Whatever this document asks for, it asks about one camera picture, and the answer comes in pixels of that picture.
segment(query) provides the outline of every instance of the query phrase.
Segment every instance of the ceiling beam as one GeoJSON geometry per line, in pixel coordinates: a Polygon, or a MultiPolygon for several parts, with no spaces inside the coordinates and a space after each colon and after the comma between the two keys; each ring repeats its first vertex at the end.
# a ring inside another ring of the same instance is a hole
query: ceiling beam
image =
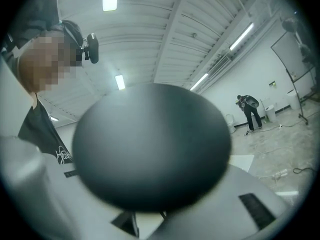
{"type": "Polygon", "coordinates": [[[49,109],[53,109],[56,114],[59,114],[60,116],[66,118],[66,119],[69,119],[69,120],[71,120],[73,122],[77,122],[78,121],[78,119],[73,114],[70,114],[70,113],[64,111],[63,109],[61,109],[60,107],[54,105],[53,103],[51,103],[50,101],[48,101],[44,97],[38,95],[38,98],[40,98],[39,99],[40,102],[43,104],[43,106],[45,107],[45,109],[47,111],[49,109]]]}
{"type": "Polygon", "coordinates": [[[167,53],[168,48],[170,46],[170,42],[174,36],[175,30],[178,26],[179,19],[182,14],[184,5],[186,4],[186,1],[187,0],[176,0],[174,2],[172,11],[169,16],[168,23],[165,28],[165,32],[164,32],[164,35],[162,38],[162,43],[161,43],[160,50],[159,50],[157,60],[156,60],[156,64],[155,64],[155,71],[153,74],[153,82],[155,82],[155,83],[158,81],[159,71],[160,71],[162,64],[164,62],[166,53],[167,53]]]}
{"type": "MultiPolygon", "coordinates": [[[[248,0],[244,8],[248,12],[251,7],[254,5],[254,3],[257,0],[248,0]]],[[[219,49],[224,45],[224,43],[227,41],[230,34],[236,29],[237,25],[241,22],[241,20],[246,16],[246,11],[242,9],[237,16],[234,18],[234,20],[231,22],[231,24],[228,26],[228,28],[225,30],[225,32],[222,34],[220,39],[216,42],[216,44],[213,46],[211,51],[205,56],[203,61],[199,64],[199,66],[196,68],[196,70],[190,75],[188,83],[184,84],[182,87],[186,87],[187,84],[194,83],[195,80],[199,80],[202,77],[202,70],[206,69],[210,63],[211,60],[215,57],[219,49]]]]}

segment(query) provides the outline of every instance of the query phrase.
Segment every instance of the man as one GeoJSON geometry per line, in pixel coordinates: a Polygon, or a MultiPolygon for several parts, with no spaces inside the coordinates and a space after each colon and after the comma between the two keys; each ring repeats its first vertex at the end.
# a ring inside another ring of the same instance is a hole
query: man
{"type": "Polygon", "coordinates": [[[245,95],[245,96],[238,95],[237,96],[237,99],[238,99],[237,104],[238,104],[239,108],[244,112],[244,114],[246,116],[246,119],[247,119],[248,124],[249,124],[250,131],[253,132],[255,129],[254,129],[254,124],[252,122],[251,113],[254,114],[254,117],[255,117],[255,120],[256,120],[256,122],[257,122],[257,124],[259,126],[259,129],[262,128],[262,122],[261,122],[260,116],[258,114],[257,108],[250,106],[246,102],[246,99],[249,99],[250,97],[251,96],[249,96],[249,95],[245,95]]]}
{"type": "Polygon", "coordinates": [[[34,38],[22,55],[3,53],[8,66],[33,98],[18,137],[39,147],[42,153],[54,155],[59,164],[72,163],[72,157],[52,124],[51,117],[39,102],[37,93],[58,84],[58,79],[82,61],[83,37],[79,26],[61,21],[49,31],[34,38]]]}

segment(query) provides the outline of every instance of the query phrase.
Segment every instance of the white bucket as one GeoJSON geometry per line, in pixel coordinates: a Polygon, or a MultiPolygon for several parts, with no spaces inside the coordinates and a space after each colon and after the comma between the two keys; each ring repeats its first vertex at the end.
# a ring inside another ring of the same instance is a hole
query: white bucket
{"type": "Polygon", "coordinates": [[[298,99],[298,95],[295,90],[291,90],[287,93],[288,95],[288,103],[293,110],[300,109],[300,102],[298,99]]]}
{"type": "Polygon", "coordinates": [[[265,113],[271,123],[276,121],[276,111],[274,105],[267,106],[265,108],[265,113]]]}

